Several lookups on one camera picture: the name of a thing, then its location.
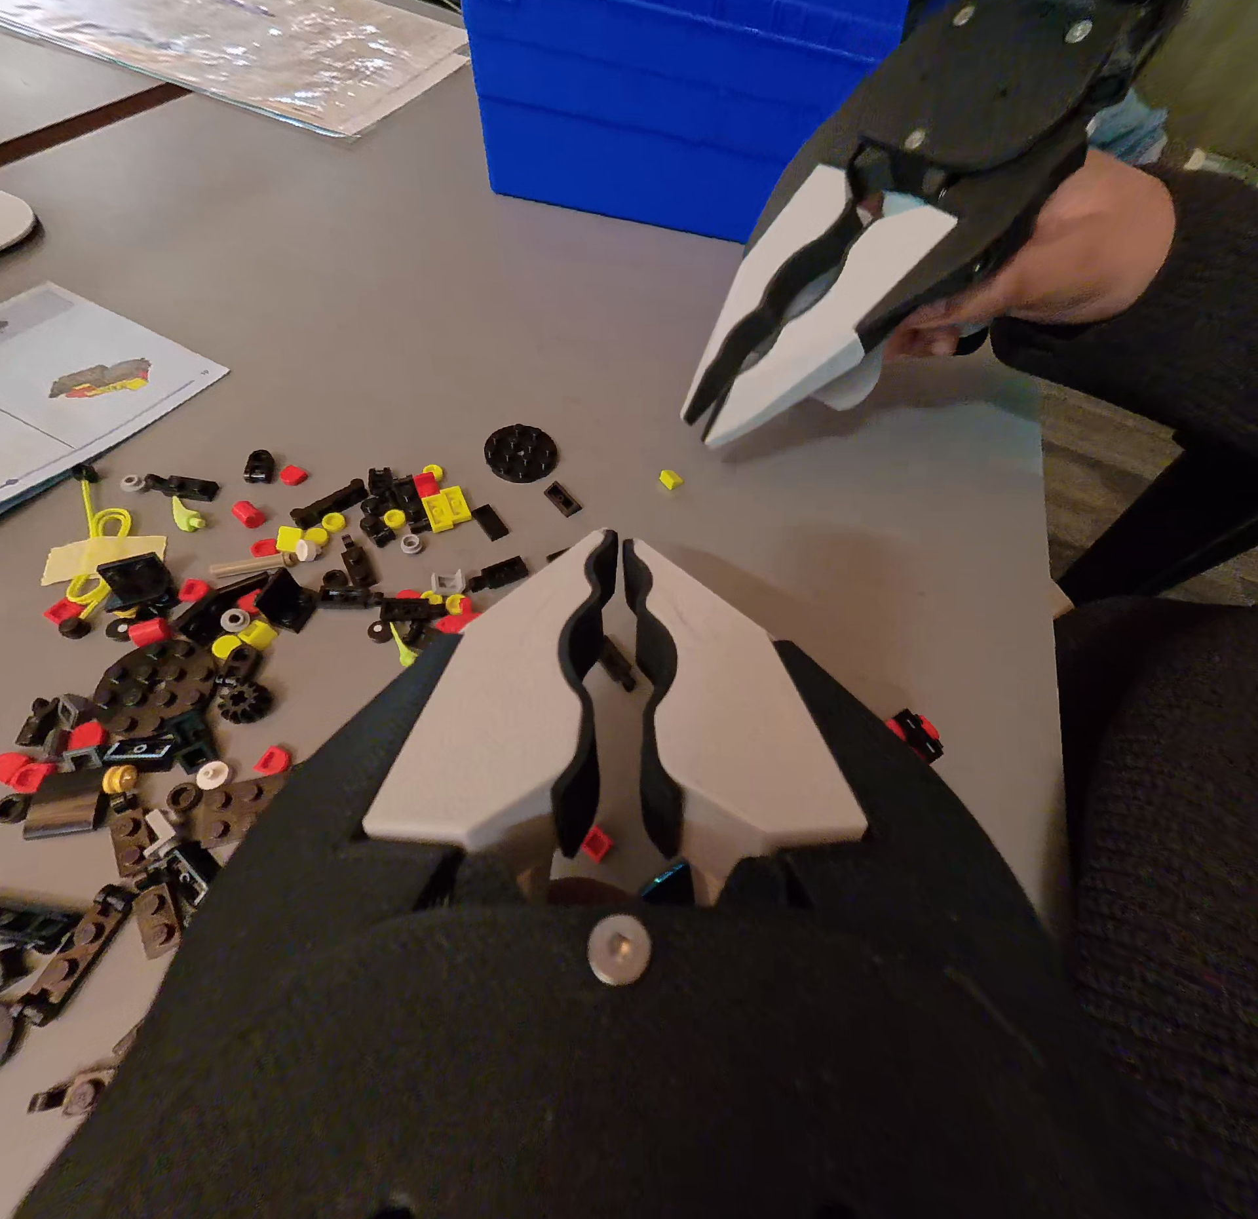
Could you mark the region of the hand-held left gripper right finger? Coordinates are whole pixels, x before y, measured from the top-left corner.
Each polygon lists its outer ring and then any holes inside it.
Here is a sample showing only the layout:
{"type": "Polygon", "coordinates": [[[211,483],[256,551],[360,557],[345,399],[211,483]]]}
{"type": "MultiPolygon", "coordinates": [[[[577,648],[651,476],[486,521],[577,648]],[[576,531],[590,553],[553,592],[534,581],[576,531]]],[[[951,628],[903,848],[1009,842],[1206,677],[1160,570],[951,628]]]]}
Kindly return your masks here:
{"type": "Polygon", "coordinates": [[[637,616],[644,828],[722,893],[735,867],[857,842],[869,821],[774,638],[644,541],[622,544],[637,616]]]}

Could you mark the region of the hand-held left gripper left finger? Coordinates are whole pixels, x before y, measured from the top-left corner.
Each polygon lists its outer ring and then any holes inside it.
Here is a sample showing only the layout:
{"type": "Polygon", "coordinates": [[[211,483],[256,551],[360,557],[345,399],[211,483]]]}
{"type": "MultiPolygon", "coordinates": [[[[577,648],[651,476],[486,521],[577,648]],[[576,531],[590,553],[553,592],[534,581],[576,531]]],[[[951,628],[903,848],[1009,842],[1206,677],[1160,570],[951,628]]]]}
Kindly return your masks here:
{"type": "Polygon", "coordinates": [[[579,853],[601,799],[586,677],[618,555],[617,532],[593,531],[454,637],[366,834],[502,858],[579,853]]]}

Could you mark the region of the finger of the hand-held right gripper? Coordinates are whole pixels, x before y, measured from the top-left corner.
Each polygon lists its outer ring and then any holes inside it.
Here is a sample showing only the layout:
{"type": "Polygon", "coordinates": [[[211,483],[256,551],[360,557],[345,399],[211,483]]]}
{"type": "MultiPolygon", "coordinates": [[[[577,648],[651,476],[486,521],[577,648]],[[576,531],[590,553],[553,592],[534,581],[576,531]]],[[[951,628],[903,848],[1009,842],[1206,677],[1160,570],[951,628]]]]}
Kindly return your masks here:
{"type": "Polygon", "coordinates": [[[859,370],[918,306],[935,299],[959,226],[951,212],[919,205],[864,228],[827,292],[789,318],[754,363],[738,366],[702,441],[711,448],[740,441],[859,370]]]}
{"type": "Polygon", "coordinates": [[[740,364],[834,283],[863,228],[847,173],[818,167],[753,244],[732,280],[685,400],[686,425],[703,425],[740,364]]]}

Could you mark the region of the red yellow black lego assembly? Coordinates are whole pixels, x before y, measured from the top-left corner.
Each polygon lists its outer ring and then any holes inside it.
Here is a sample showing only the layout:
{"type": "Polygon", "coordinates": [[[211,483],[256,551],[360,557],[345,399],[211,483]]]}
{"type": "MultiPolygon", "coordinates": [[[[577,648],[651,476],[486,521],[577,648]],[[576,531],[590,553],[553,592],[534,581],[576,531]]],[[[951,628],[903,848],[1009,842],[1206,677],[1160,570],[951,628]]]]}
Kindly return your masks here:
{"type": "Polygon", "coordinates": [[[917,755],[930,766],[944,755],[941,735],[935,725],[921,713],[905,708],[885,722],[889,731],[902,739],[917,755]]]}

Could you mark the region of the pile of loose lego pieces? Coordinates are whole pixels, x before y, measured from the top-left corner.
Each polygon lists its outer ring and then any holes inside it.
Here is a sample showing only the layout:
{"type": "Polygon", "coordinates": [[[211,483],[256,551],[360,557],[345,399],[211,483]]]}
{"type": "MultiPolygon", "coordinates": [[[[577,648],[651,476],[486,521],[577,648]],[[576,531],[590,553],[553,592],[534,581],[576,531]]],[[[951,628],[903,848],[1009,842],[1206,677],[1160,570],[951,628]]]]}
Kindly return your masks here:
{"type": "Polygon", "coordinates": [[[182,924],[203,902],[224,867],[214,848],[240,844],[264,812],[274,818],[241,853],[227,889],[195,935],[193,973],[206,976],[212,1008],[227,1006],[234,979],[244,979],[247,1011],[254,979],[285,983],[289,968],[324,948],[364,945],[379,925],[430,918],[453,890],[473,854],[432,842],[388,841],[366,834],[364,818],[408,739],[453,650],[477,615],[474,597],[521,581],[527,567],[486,567],[469,581],[435,580],[417,595],[380,596],[374,566],[353,534],[343,535],[344,577],[315,595],[292,576],[290,551],[315,526],[332,537],[330,513],[364,503],[364,538],[434,537],[477,521],[489,537],[495,512],[472,508],[438,468],[369,481],[292,513],[276,558],[211,573],[198,593],[166,564],[163,541],[112,528],[103,548],[80,544],[61,553],[45,580],[61,587],[79,573],[117,595],[115,608],[137,613],[130,651],[117,653],[96,693],[80,684],[85,661],[56,661],[53,642],[34,618],[34,593],[19,586],[3,547],[3,790],[27,819],[30,837],[86,831],[105,819],[137,826],[132,863],[118,863],[89,909],[61,911],[54,882],[31,882],[34,902],[3,893],[3,976],[19,983],[3,996],[3,1061],[24,1034],[54,1022],[101,963],[128,918],[169,924],[177,945],[182,924]],[[370,609],[382,632],[432,634],[432,648],[382,702],[366,708],[322,753],[292,771],[286,760],[256,779],[214,777],[228,722],[269,713],[269,690],[250,684],[280,631],[301,631],[321,608],[370,609]]]}

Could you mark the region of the black round lego plate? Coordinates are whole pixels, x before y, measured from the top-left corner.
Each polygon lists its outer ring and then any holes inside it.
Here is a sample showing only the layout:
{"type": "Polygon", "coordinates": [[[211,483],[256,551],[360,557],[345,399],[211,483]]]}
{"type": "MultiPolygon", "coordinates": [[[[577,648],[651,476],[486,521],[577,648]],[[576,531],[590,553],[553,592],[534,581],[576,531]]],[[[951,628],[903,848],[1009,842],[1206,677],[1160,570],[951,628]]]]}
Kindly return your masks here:
{"type": "Polygon", "coordinates": [[[496,429],[483,447],[490,471],[514,484],[532,484],[554,473],[559,444],[532,425],[506,425],[496,429]]]}

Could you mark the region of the lego instruction booklet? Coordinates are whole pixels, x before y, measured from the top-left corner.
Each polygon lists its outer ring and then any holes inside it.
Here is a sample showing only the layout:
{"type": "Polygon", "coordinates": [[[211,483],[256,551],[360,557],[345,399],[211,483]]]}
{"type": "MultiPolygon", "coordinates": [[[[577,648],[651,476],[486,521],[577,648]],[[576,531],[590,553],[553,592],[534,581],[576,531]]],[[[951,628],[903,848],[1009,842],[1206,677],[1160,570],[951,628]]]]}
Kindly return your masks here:
{"type": "Polygon", "coordinates": [[[2,305],[2,510],[66,480],[230,367],[53,283],[2,305]]]}

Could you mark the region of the person's right hand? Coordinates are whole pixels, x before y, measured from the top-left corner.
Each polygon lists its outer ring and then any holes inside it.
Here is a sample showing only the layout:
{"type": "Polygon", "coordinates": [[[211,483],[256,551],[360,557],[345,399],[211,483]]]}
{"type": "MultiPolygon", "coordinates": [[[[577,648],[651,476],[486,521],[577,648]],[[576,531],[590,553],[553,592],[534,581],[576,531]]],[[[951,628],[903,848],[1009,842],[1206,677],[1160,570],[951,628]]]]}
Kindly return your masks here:
{"type": "Polygon", "coordinates": [[[1166,264],[1176,237],[1169,187],[1096,148],[1047,200],[1027,244],[996,274],[909,315],[885,360],[951,357],[963,331],[1002,318],[1077,326],[1122,315],[1166,264]]]}

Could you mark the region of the blue plastic bin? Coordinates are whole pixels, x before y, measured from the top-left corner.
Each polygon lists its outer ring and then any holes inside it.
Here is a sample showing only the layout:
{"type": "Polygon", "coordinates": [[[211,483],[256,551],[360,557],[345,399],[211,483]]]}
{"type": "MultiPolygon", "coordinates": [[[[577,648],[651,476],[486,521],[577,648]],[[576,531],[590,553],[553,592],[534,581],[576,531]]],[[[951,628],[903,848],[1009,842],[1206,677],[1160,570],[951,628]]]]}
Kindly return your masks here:
{"type": "Polygon", "coordinates": [[[492,189],[746,242],[909,0],[463,0],[492,189]]]}

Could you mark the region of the person's black knit sweater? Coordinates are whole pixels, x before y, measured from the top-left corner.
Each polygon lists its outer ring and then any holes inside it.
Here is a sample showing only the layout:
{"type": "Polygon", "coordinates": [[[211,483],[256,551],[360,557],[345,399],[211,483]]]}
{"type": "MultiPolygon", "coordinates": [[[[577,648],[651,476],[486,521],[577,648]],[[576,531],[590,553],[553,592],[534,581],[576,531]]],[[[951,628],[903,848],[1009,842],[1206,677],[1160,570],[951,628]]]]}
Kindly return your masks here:
{"type": "Polygon", "coordinates": [[[1073,979],[1212,1216],[1256,1216],[1256,608],[1121,597],[1056,624],[1073,979]]]}

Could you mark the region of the plastic covered paper sheet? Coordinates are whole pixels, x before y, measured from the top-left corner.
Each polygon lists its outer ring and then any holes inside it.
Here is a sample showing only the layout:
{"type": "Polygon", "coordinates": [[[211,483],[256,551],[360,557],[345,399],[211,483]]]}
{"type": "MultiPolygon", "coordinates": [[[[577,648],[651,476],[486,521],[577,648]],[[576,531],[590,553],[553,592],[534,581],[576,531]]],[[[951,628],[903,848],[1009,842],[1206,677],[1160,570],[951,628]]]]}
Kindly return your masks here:
{"type": "Polygon", "coordinates": [[[377,0],[2,0],[2,23],[332,138],[470,64],[467,32],[377,0]]]}

